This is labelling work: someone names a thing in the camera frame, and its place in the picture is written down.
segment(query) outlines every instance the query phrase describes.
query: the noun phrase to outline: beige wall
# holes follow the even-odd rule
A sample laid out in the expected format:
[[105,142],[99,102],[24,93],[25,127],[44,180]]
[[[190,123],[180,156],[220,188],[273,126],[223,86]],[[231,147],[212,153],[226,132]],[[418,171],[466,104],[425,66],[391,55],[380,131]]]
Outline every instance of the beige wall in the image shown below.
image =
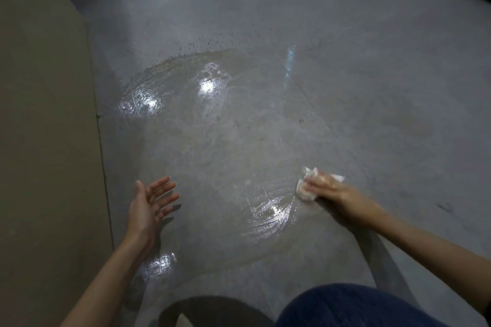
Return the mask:
[[69,0],[0,6],[0,315],[50,326],[111,253],[89,50]]

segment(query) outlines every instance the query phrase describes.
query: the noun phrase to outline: dark blue pants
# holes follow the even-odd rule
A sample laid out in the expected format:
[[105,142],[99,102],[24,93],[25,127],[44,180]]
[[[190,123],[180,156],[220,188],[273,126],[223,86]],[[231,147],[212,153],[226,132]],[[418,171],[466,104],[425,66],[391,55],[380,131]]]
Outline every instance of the dark blue pants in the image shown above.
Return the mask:
[[275,327],[448,327],[375,288],[330,284],[312,288],[281,312]]

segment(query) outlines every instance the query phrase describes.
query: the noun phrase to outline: person's left arm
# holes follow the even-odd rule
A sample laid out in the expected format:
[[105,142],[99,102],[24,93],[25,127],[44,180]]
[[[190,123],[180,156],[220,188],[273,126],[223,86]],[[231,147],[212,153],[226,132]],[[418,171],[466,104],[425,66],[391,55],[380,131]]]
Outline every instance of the person's left arm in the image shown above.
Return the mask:
[[126,287],[155,242],[155,225],[172,211],[179,198],[172,194],[157,198],[176,184],[164,177],[148,187],[136,182],[137,196],[131,202],[128,230],[120,246],[90,283],[60,327],[107,327],[123,299]]

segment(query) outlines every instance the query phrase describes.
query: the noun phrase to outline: open hand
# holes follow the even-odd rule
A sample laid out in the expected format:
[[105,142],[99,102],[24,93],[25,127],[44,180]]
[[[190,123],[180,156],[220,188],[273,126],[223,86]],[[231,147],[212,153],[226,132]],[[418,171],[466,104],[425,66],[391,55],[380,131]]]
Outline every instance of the open hand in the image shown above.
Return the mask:
[[343,216],[358,225],[371,227],[385,214],[374,200],[320,171],[317,177],[305,179],[304,189],[332,201]]
[[131,202],[128,229],[125,241],[137,242],[141,246],[141,256],[145,258],[155,243],[156,224],[172,212],[170,203],[179,199],[179,194],[171,194],[158,199],[176,187],[166,176],[145,187],[141,181],[135,182],[137,196]]

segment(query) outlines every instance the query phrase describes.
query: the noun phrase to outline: concrete floor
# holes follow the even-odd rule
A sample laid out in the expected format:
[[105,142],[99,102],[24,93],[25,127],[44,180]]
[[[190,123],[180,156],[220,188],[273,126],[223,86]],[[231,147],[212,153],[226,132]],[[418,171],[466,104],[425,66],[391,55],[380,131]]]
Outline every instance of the concrete floor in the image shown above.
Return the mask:
[[170,174],[182,194],[121,324],[156,325],[200,295],[275,319],[302,291],[347,281],[451,326],[485,325],[378,237],[385,266],[367,263],[359,238],[293,190],[303,165],[343,174],[388,211],[491,256],[489,3],[72,1],[89,27],[115,242],[135,179]]

